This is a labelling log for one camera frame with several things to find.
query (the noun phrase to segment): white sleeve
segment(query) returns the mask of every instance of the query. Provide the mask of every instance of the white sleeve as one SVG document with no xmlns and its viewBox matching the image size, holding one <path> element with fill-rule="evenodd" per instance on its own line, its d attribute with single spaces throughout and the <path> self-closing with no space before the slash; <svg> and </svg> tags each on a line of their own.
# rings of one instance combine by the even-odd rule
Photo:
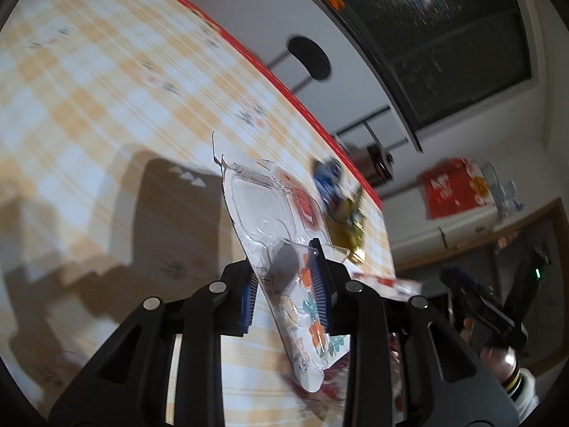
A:
<svg viewBox="0 0 569 427">
<path fill-rule="evenodd" d="M 536 395 L 536 378 L 531 372 L 526 368 L 520 368 L 520 377 L 523 378 L 524 385 L 522 393 L 514 403 L 518 410 L 520 422 L 523 422 L 539 404 L 539 397 Z"/>
</svg>

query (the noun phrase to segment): window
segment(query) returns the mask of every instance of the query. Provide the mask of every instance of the window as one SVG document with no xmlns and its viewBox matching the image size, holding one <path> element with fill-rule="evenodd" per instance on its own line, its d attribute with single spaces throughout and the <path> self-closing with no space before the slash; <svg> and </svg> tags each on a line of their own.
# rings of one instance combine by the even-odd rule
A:
<svg viewBox="0 0 569 427">
<path fill-rule="evenodd" d="M 343 0 L 413 132 L 531 77 L 516 0 Z"/>
</svg>

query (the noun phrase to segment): white wall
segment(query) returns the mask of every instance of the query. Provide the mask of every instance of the white wall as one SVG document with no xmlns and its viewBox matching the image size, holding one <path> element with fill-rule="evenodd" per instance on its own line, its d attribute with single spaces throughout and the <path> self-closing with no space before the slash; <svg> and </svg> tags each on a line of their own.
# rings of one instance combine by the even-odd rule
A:
<svg viewBox="0 0 569 427">
<path fill-rule="evenodd" d="M 543 143 L 569 192 L 569 31 L 550 0 L 534 0 L 546 59 L 547 108 Z"/>
<path fill-rule="evenodd" d="M 511 151 L 486 156 L 496 170 L 500 183 L 513 180 L 518 199 L 524 204 L 518 212 L 504 220 L 495 229 L 501 229 L 529 213 L 561 197 L 565 211 L 569 211 L 567 192 L 539 142 L 519 146 Z"/>
<path fill-rule="evenodd" d="M 567 363 L 567 359 L 564 359 L 557 366 L 536 378 L 536 394 L 541 401 L 545 398 L 547 392 L 553 386 L 559 374 L 561 374 L 565 363 Z"/>
<path fill-rule="evenodd" d="M 497 149 L 511 150 L 537 142 L 544 117 L 544 86 L 536 83 L 491 107 L 474 106 L 457 115 L 457 123 L 428 138 L 419 138 L 424 153 L 405 146 L 392 152 L 394 179 L 378 190 L 380 196 L 398 192 L 416 181 L 417 175 L 445 158 L 467 157 L 484 162 Z"/>
</svg>

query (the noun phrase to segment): table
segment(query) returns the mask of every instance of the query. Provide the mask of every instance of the table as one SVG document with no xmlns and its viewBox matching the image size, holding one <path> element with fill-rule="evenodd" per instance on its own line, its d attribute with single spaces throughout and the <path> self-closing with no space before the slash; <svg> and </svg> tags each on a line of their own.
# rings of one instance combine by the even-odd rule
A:
<svg viewBox="0 0 569 427">
<path fill-rule="evenodd" d="M 381 203 L 308 111 L 186 0 L 21 0 L 0 32 L 0 353 L 46 415 L 144 298 L 244 258 L 213 161 L 221 131 L 314 194 L 312 159 L 364 183 L 367 274 L 394 276 Z M 321 425 L 282 376 L 262 294 L 222 342 L 228 425 Z"/>
</svg>

